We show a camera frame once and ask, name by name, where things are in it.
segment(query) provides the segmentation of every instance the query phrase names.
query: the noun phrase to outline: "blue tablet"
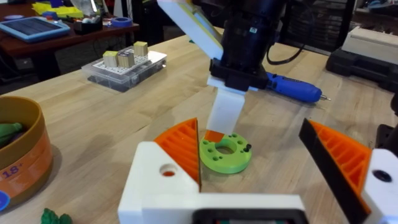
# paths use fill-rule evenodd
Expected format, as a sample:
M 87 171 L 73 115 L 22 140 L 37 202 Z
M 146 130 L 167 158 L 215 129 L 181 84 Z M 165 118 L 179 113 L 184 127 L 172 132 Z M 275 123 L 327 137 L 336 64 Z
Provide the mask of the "blue tablet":
M 70 28 L 62 22 L 50 22 L 41 17 L 28 17 L 0 22 L 0 30 L 28 43 L 69 34 Z

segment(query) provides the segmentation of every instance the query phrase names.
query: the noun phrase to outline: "green 3d printed disc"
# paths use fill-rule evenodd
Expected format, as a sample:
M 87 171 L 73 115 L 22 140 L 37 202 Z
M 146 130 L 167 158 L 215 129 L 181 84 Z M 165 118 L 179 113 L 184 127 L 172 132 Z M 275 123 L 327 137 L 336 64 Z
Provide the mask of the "green 3d printed disc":
M 217 149 L 228 148 L 232 154 Z M 235 174 L 244 170 L 251 158 L 251 145 L 240 135 L 224 135 L 219 143 L 202 139 L 199 144 L 201 161 L 210 169 L 222 174 Z

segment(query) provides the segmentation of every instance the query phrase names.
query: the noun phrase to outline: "orange ribbed pad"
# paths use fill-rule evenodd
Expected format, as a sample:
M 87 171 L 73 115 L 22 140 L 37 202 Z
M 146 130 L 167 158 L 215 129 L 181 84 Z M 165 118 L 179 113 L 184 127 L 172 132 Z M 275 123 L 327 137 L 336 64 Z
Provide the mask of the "orange ribbed pad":
M 309 122 L 356 196 L 370 212 L 369 207 L 361 198 L 361 192 L 368 173 L 372 150 L 338 131 L 314 121 Z
M 198 121 L 184 121 L 168 129 L 155 142 L 200 185 Z
M 223 133 L 218 133 L 216 131 L 206 130 L 205 140 L 219 143 L 224 137 Z

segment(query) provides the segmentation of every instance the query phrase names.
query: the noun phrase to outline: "blue screwdriver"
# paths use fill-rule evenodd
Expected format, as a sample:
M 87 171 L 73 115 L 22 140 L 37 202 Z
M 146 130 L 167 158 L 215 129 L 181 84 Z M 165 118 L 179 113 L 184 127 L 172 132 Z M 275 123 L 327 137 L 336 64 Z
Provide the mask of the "blue screwdriver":
M 310 83 L 269 72 L 267 72 L 267 74 L 269 79 L 267 88 L 277 93 L 306 103 L 316 103 L 319 100 L 330 100 L 325 95 L 322 95 L 321 89 Z

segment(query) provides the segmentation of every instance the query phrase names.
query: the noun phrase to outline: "cardboard bowl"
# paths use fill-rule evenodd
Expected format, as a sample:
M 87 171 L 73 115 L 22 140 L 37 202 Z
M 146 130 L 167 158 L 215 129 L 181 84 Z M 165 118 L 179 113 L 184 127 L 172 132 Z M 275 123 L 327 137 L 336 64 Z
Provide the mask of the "cardboard bowl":
M 0 96 L 0 123 L 21 123 L 25 134 L 0 148 L 0 211 L 24 202 L 48 180 L 52 148 L 38 103 Z

